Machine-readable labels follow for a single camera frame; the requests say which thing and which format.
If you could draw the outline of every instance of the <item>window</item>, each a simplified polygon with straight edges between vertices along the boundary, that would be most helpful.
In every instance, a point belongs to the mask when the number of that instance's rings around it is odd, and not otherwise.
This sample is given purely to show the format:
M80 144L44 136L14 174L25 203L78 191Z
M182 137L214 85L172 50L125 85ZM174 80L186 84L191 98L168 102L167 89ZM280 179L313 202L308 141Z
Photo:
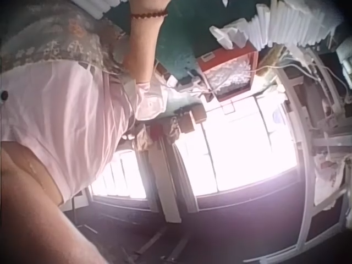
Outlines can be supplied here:
M105 166L102 174L91 185L91 190L93 195L145 199L135 152L129 150L115 153L111 163Z
M176 142L196 196L259 182L296 166L284 115L269 97L213 103L207 114L203 124Z

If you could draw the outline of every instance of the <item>wire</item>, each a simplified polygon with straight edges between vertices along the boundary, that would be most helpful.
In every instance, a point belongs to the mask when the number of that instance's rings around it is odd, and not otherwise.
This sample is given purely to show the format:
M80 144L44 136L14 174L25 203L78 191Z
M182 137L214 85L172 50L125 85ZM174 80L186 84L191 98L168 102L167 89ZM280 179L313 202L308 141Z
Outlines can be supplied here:
M293 63L290 63L290 64L287 64L287 65L283 65L283 66L271 66L271 65L266 65L266 66L263 66L263 67L260 67L258 69L255 69L255 70L235 70L235 72L250 72L250 73L255 73L259 70L262 70L262 69L265 69L265 68L272 68L272 69L283 69L283 68L286 68L286 67L295 67L297 68L300 72L302 72L303 74L305 74L306 76L308 76L309 78L315 80L315 81L319 81L318 78L315 78L314 76L312 76L311 74L307 73L305 70L303 70L301 67L299 67L298 65L296 64L293 64ZM217 90L219 90L221 88L221 86L230 78L231 75L228 75L228 77L221 83L219 84L216 88L212 89L211 91L209 92L204 92L203 94L212 94L214 92L216 92Z
M294 58L285 58L285 59L290 60L290 61L299 62L299 60L294 59ZM316 64L316 63L310 63L310 64L312 64L312 65L314 65L314 66L319 66L319 65ZM329 71L329 73L345 87L345 89L346 89L346 94L348 95L348 94L350 93L350 92L349 92L350 89L348 88L348 86L346 85L346 83L345 83L343 80L341 80L340 78L338 78L338 77L336 76L336 74L332 71L332 69L330 69L329 67L327 67L327 66L325 66L325 65L321 65L321 66L322 66L323 68L327 69L327 70Z

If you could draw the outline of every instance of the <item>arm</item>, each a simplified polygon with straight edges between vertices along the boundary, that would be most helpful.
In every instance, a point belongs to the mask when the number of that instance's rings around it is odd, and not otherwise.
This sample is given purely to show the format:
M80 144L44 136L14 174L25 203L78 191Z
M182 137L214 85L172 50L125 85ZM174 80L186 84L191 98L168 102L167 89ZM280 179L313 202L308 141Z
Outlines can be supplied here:
M11 261L107 264L9 153L2 146L1 243Z
M130 0L132 14L163 11L170 0ZM153 74L157 39L163 18L132 19L130 52L124 64L137 83L148 83Z

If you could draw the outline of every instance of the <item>wrist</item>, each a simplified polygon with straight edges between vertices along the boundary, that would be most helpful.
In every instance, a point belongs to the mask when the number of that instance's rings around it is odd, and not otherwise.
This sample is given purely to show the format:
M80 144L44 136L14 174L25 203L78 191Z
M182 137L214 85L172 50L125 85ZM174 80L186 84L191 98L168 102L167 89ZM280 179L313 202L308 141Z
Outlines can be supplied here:
M166 10L169 0L130 0L132 14L158 13Z

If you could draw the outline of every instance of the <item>red bracelet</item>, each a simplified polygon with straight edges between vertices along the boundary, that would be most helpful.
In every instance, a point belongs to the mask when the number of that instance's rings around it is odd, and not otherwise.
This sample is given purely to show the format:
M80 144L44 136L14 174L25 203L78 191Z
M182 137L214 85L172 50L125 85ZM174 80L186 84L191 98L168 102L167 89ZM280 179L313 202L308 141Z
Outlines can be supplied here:
M155 13L147 13L147 14L131 14L132 19L146 19L146 18L165 18L168 16L167 10Z

